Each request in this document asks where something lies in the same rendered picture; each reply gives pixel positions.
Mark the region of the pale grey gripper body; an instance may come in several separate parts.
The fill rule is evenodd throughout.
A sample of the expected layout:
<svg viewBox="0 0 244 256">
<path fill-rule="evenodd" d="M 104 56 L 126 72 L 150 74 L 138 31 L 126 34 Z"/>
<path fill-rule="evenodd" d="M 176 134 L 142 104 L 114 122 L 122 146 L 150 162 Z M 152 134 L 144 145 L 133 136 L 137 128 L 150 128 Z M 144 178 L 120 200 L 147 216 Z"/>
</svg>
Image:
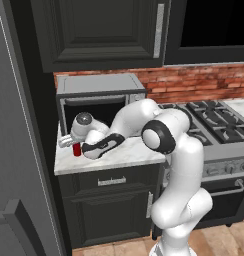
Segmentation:
<svg viewBox="0 0 244 256">
<path fill-rule="evenodd" d="M 69 147 L 73 144 L 75 144 L 76 141 L 71 137 L 70 134 L 62 136 L 59 140 L 58 140 L 58 145 L 60 148 L 65 148 L 65 147 Z"/>
</svg>

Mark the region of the dark grey fridge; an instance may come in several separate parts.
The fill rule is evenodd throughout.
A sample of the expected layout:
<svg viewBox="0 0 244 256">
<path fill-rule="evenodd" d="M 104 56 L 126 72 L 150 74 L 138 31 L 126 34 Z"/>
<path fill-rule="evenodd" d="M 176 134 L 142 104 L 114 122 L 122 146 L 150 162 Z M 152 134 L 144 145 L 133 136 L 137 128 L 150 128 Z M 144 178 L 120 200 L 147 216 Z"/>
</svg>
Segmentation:
<svg viewBox="0 0 244 256">
<path fill-rule="evenodd" d="M 0 0 L 0 211 L 22 203 L 37 256 L 72 256 L 54 175 L 58 117 L 53 75 L 42 70 L 30 0 Z M 8 224 L 0 256 L 26 256 Z"/>
</svg>

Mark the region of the grey microwave oven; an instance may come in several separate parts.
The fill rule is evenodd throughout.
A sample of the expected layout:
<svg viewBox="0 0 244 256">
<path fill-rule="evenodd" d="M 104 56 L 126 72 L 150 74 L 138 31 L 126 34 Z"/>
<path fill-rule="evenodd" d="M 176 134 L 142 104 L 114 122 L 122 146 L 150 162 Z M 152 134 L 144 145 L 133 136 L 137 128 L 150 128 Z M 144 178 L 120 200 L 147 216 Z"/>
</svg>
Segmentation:
<svg viewBox="0 0 244 256">
<path fill-rule="evenodd" d="M 125 105 L 144 99 L 147 90 L 135 74 L 61 76 L 56 102 L 62 135 L 70 133 L 80 112 L 111 126 L 117 112 Z"/>
</svg>

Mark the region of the dark drawer front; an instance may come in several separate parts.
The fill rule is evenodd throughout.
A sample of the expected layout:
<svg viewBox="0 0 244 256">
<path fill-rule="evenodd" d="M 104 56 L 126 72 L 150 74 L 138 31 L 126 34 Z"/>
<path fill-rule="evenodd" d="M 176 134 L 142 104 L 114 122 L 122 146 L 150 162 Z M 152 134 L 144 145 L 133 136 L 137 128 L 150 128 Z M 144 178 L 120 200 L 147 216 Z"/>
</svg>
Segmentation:
<svg viewBox="0 0 244 256">
<path fill-rule="evenodd" d="M 80 190 L 97 188 L 97 180 L 108 180 L 126 177 L 124 184 L 155 185 L 158 180 L 159 164 L 132 166 L 125 168 L 107 169 L 75 174 L 73 176 L 75 188 Z"/>
</svg>

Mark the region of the dark base cupboard door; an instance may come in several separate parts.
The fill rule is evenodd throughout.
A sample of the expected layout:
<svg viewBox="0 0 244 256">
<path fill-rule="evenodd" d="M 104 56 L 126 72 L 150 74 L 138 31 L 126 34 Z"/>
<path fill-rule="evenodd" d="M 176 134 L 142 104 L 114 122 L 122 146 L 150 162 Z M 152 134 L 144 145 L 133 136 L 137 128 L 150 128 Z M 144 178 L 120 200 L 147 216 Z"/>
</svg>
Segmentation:
<svg viewBox="0 0 244 256">
<path fill-rule="evenodd" d="M 100 191 L 63 199 L 72 249 L 148 236 L 148 192 L 154 186 Z"/>
</svg>

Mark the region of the steel gas stove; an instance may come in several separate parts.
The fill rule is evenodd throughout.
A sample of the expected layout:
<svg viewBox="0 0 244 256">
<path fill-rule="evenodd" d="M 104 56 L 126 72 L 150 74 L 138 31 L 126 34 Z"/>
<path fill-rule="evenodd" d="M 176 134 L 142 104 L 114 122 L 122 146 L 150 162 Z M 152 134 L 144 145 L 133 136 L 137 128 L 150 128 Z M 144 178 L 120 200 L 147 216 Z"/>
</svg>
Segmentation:
<svg viewBox="0 0 244 256">
<path fill-rule="evenodd" d="M 192 117 L 188 134 L 204 146 L 204 170 L 201 186 L 208 192 L 207 183 L 216 180 L 241 178 L 244 181 L 244 117 L 223 101 L 198 101 L 181 104 Z M 232 174 L 225 166 L 236 166 Z M 207 169 L 219 169 L 219 174 L 209 176 Z M 197 224 L 198 228 L 217 225 L 231 226 L 244 219 L 244 191 L 241 193 L 212 197 L 213 208 Z"/>
</svg>

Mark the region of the black extractor hood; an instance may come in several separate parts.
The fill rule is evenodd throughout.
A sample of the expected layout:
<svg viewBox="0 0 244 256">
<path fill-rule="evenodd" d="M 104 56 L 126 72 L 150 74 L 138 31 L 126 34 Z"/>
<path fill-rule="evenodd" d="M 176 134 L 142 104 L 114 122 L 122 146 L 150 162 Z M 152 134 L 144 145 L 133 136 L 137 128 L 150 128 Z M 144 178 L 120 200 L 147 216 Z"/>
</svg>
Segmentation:
<svg viewBox="0 0 244 256">
<path fill-rule="evenodd" d="M 244 0 L 171 0 L 165 65 L 244 62 Z"/>
</svg>

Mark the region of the dark wall cupboard door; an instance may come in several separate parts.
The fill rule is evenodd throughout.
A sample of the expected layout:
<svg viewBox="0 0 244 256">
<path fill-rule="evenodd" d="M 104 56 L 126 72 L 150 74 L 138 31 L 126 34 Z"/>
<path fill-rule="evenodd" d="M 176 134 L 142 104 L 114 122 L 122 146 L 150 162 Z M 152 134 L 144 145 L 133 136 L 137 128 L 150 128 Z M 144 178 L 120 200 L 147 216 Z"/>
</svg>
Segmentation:
<svg viewBox="0 0 244 256">
<path fill-rule="evenodd" d="M 30 0 L 46 72 L 160 67 L 169 0 Z M 153 58 L 164 3 L 159 58 Z"/>
</svg>

